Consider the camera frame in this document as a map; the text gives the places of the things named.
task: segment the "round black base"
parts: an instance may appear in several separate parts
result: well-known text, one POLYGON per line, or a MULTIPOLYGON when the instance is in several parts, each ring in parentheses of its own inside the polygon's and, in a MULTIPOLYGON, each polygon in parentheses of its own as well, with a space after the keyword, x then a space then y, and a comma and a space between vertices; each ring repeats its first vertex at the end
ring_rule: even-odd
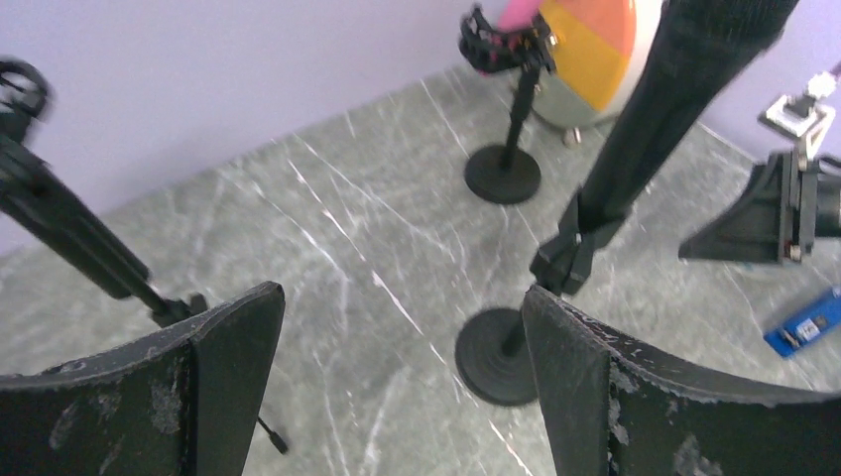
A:
POLYGON ((516 309, 484 310, 464 325, 455 341, 461 381, 489 404, 519 407, 538 399, 526 344, 512 356, 502 352, 503 342, 520 319, 516 309))
POLYGON ((521 203, 535 196, 541 186, 541 167, 535 158, 517 149, 511 166, 500 168, 501 145, 476 151, 464 169, 467 186, 483 200, 500 205, 521 203))

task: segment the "black cylinder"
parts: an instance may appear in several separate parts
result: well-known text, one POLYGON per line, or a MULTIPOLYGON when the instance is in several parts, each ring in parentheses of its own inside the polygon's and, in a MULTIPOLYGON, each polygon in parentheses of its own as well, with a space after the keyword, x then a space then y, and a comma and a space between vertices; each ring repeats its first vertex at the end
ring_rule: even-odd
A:
POLYGON ((583 232, 622 219, 716 94, 780 36, 797 0, 671 0, 580 195, 583 232))
POLYGON ((841 238, 841 180, 822 180, 817 186, 815 236, 841 238))

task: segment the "gray marble surface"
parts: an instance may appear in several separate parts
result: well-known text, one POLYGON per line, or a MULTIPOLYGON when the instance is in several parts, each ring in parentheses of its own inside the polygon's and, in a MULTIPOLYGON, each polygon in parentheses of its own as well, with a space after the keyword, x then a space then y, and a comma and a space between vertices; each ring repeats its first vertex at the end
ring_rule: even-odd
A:
MULTIPOLYGON (((106 217, 166 295, 211 304, 265 280, 289 304, 246 475, 549 475, 540 409, 501 410, 455 376, 454 337, 485 306, 517 306, 528 265, 609 126, 567 149, 532 119, 530 202, 478 199, 467 154, 504 138, 509 81, 459 68, 310 127, 106 217)), ((763 381, 841 389, 841 333, 784 361, 761 329, 841 282, 835 243, 806 265, 686 263, 677 246, 735 198, 749 161, 693 129, 572 302, 691 361, 763 381)), ((155 330, 52 253, 0 258, 0 372, 34 373, 155 330)))

